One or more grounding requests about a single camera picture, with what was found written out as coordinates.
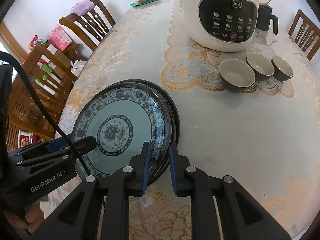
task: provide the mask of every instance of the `black pitcher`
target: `black pitcher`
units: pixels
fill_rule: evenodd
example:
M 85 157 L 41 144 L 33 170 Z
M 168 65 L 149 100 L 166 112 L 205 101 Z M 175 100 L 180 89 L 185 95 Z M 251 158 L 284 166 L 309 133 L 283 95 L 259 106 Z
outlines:
M 259 5 L 257 28 L 263 31 L 268 31 L 270 26 L 270 20 L 273 20 L 273 33 L 278 34 L 278 17 L 271 14 L 272 7 L 269 5 Z

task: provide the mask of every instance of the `human hand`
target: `human hand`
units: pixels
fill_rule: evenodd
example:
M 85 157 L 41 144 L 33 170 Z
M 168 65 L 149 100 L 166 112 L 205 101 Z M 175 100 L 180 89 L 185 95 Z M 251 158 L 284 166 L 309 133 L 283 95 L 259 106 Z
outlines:
M 44 221 L 44 213 L 40 208 L 39 201 L 32 203 L 26 212 L 25 219 L 28 224 L 8 210 L 4 210 L 4 215 L 10 225 L 17 228 L 28 229 L 31 234 L 36 231 L 36 229 Z

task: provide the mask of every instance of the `silver bolt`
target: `silver bolt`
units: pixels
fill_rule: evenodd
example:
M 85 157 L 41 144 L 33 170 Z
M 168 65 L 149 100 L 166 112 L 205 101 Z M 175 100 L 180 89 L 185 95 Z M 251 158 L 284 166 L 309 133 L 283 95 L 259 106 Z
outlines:
M 123 167 L 123 171 L 124 172 L 131 172 L 133 170 L 133 168 L 131 166 L 125 166 Z
M 193 172 L 195 172 L 197 169 L 196 169 L 196 167 L 194 167 L 194 166 L 189 166 L 189 167 L 187 167 L 187 172 L 190 172 L 190 173 L 193 173 Z
M 231 183 L 231 182 L 233 182 L 233 177 L 227 175 L 227 176 L 224 176 L 224 177 L 223 177 L 223 180 L 224 180 L 226 183 Z
M 87 176 L 87 177 L 85 178 L 85 181 L 86 181 L 86 182 L 93 182 L 95 179 L 96 179 L 95 176 L 89 175 L 89 176 Z

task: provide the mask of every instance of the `floral plate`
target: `floral plate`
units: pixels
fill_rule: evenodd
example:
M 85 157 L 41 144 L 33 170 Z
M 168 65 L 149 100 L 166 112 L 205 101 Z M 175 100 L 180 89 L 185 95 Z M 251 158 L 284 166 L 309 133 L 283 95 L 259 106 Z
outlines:
M 171 119 L 163 98 L 148 86 L 137 83 L 114 84 L 95 95 L 82 109 L 72 131 L 72 141 L 92 135 L 97 147 L 82 156 L 91 174 L 111 175 L 129 164 L 141 152 L 143 142 L 151 143 L 149 177 L 154 177 L 167 152 Z M 86 173 L 79 160 L 79 176 Z
M 134 83 L 146 85 L 151 89 L 155 90 L 156 92 L 158 92 L 163 97 L 164 104 L 167 106 L 169 110 L 170 118 L 171 118 L 171 131 L 172 131 L 171 142 L 175 142 L 178 145 L 179 138 L 180 138 L 180 119 L 179 119 L 178 109 L 174 101 L 172 100 L 172 98 L 169 96 L 169 94 L 157 84 L 154 84 L 151 81 L 147 81 L 143 79 L 127 79 L 127 80 L 117 82 L 117 84 L 125 83 L 125 82 L 134 82 Z M 159 168 L 155 176 L 149 178 L 149 183 L 151 184 L 154 181 L 156 181 L 164 173 L 164 171 L 168 168 L 168 166 L 169 166 L 169 158 L 167 154 L 165 155 L 165 158 L 163 159 L 163 161 L 160 162 Z

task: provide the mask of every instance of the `dining table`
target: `dining table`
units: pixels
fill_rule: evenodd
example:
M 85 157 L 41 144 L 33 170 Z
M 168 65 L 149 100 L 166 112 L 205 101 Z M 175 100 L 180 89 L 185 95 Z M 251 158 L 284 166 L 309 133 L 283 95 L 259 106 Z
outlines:
M 158 0 L 128 10 L 95 49 L 76 81 L 59 126 L 68 134 L 86 103 L 109 85 L 144 79 L 162 87 L 180 117 L 179 154 L 210 176 L 234 177 L 290 234 L 302 232 L 320 209 L 320 82 L 294 39 L 279 26 L 256 29 L 240 52 L 226 53 L 192 40 L 183 0 Z M 241 93 L 225 89 L 219 64 L 256 53 L 282 57 L 293 77 L 255 82 Z M 53 211 L 81 182 L 79 176 L 49 194 Z M 170 169 L 130 197 L 132 240 L 190 240 L 189 197 L 177 198 Z

